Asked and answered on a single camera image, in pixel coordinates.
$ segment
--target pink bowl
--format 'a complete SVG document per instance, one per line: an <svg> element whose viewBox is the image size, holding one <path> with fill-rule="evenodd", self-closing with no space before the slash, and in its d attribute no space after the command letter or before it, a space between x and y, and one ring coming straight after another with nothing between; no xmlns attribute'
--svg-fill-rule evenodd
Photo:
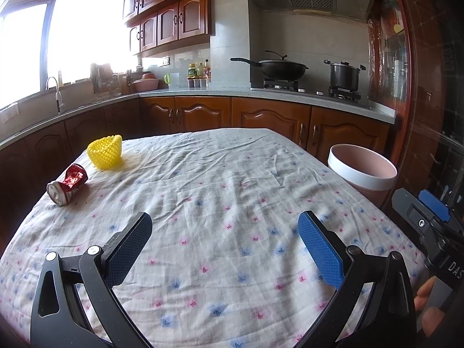
<svg viewBox="0 0 464 348"><path fill-rule="evenodd" d="M159 80L156 78L145 78L137 80L132 83L136 92L156 90L158 88Z"/></svg>

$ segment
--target stove burner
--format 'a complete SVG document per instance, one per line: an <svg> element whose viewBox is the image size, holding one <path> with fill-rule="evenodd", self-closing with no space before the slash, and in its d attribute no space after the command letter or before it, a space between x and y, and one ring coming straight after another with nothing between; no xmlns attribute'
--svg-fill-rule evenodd
<svg viewBox="0 0 464 348"><path fill-rule="evenodd" d="M273 78L265 78L263 87L265 89L298 91L298 81L274 80Z"/></svg>
<svg viewBox="0 0 464 348"><path fill-rule="evenodd" d="M329 97L343 99L344 101L351 102L358 102L359 99L361 99L361 95L358 92L347 91L333 87L329 87Z"/></svg>

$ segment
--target window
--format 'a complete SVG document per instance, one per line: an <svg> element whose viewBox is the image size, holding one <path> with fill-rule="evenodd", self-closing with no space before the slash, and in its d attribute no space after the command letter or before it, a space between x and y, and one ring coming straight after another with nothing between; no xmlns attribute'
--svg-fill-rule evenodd
<svg viewBox="0 0 464 348"><path fill-rule="evenodd" d="M36 5L0 17L0 108L40 91L40 42L46 8L46 4Z"/></svg>
<svg viewBox="0 0 464 348"><path fill-rule="evenodd" d="M110 63L113 72L135 68L122 23L123 0L56 0L48 40L48 76L63 83L90 77L90 64Z"/></svg>

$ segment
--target blue gripper pad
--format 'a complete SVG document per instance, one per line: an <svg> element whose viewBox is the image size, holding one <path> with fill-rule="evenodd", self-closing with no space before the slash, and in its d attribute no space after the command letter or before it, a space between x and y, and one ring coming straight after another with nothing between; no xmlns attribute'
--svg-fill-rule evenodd
<svg viewBox="0 0 464 348"><path fill-rule="evenodd" d="M124 281L150 238L152 229L151 217L139 212L123 231L113 235L103 246L101 264L104 281L109 288Z"/></svg>
<svg viewBox="0 0 464 348"><path fill-rule="evenodd" d="M311 211L300 214L298 232L324 281L338 289L351 263L345 244Z"/></svg>

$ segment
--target pink bucket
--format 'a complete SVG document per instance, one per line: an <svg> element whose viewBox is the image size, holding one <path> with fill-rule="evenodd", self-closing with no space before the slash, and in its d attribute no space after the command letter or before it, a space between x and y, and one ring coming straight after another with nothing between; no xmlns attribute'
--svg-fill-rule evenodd
<svg viewBox="0 0 464 348"><path fill-rule="evenodd" d="M329 168L380 207L395 184L398 172L393 163L362 146L339 144L330 149Z"/></svg>

